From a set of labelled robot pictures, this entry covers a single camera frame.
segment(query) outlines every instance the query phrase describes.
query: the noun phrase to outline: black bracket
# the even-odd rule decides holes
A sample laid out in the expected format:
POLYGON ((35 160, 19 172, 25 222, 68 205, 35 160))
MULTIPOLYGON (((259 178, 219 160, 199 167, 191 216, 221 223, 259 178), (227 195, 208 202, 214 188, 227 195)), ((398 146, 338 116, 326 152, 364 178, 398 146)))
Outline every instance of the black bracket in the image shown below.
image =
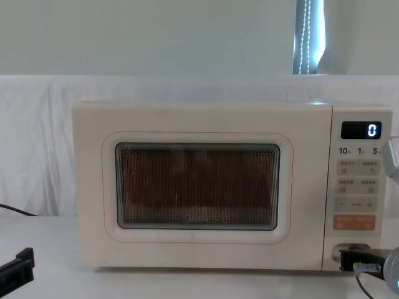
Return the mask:
POLYGON ((379 272, 365 272, 371 276, 385 280, 384 265, 385 259, 391 252, 387 249, 353 249, 340 250, 341 252, 341 271, 353 272, 354 263, 375 263, 380 266, 379 272))
POLYGON ((0 298, 33 280, 33 248, 26 248, 16 259, 0 267, 0 298))

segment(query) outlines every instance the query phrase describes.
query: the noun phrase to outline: white table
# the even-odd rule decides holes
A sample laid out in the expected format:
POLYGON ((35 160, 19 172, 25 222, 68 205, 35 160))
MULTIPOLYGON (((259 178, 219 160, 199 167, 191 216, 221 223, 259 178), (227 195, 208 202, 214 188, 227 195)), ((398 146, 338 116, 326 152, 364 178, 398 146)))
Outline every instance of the white table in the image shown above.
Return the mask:
MULTIPOLYGON (((395 238, 399 245, 397 221, 384 223, 383 230, 388 233, 383 244, 392 243, 395 238)), ((341 273, 89 268, 79 262, 74 218, 0 219, 0 265, 14 259, 26 247, 34 248, 35 280, 6 296, 7 299, 366 298, 355 278, 341 273)), ((383 281, 367 276, 362 281, 375 299, 398 298, 383 281)))

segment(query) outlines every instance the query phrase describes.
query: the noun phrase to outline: orange button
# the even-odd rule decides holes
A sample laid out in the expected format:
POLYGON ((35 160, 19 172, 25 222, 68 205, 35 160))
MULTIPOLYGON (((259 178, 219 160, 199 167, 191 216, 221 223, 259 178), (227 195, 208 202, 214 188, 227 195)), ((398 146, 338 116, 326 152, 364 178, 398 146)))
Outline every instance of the orange button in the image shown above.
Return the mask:
POLYGON ((335 230, 374 230, 375 215, 334 215, 335 230))

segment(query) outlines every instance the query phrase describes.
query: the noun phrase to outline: microwave window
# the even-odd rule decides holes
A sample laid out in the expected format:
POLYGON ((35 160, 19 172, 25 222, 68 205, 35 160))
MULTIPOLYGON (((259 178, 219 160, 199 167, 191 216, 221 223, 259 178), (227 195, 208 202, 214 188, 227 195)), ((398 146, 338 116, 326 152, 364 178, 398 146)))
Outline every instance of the microwave window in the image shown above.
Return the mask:
POLYGON ((115 157, 124 229, 277 226, 277 145, 119 143, 115 157))

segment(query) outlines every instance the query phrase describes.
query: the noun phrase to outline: cream microwave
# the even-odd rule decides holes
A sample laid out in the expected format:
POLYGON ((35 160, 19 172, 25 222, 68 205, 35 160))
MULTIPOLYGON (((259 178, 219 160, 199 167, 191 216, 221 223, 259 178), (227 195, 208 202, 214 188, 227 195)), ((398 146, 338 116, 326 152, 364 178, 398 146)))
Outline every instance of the cream microwave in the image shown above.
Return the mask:
POLYGON ((382 105, 80 103, 82 260, 338 270, 336 246, 379 246, 391 120, 382 105))

